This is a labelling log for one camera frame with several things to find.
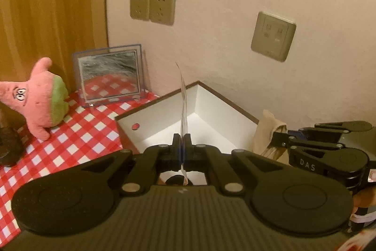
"plush toy eye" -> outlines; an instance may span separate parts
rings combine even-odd
[[[25,92],[26,92],[26,89],[18,89],[17,90],[17,94],[23,95],[23,94],[25,94]]]
[[[23,100],[25,100],[25,96],[24,96],[24,95],[21,95],[21,94],[16,95],[16,98],[17,98],[19,101],[23,101]]]

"metal screw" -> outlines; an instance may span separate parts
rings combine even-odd
[[[135,193],[140,190],[141,186],[137,183],[125,183],[121,188],[127,193]]]
[[[224,188],[230,193],[239,193],[243,190],[243,185],[239,183],[227,183]]]

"red dot sticker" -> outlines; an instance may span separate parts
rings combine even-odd
[[[133,124],[132,125],[132,130],[137,130],[138,128],[140,128],[140,124]]]

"circular pad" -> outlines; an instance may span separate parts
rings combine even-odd
[[[291,235],[328,235],[349,220],[353,201],[332,179],[295,169],[265,173],[251,205],[270,225]]]
[[[71,170],[23,185],[12,199],[21,227],[41,235],[71,235],[102,222],[114,195],[99,173]]]

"hand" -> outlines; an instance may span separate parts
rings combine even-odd
[[[376,186],[367,187],[361,190],[354,195],[353,201],[353,213],[356,212],[358,207],[371,207],[372,205],[376,205]]]

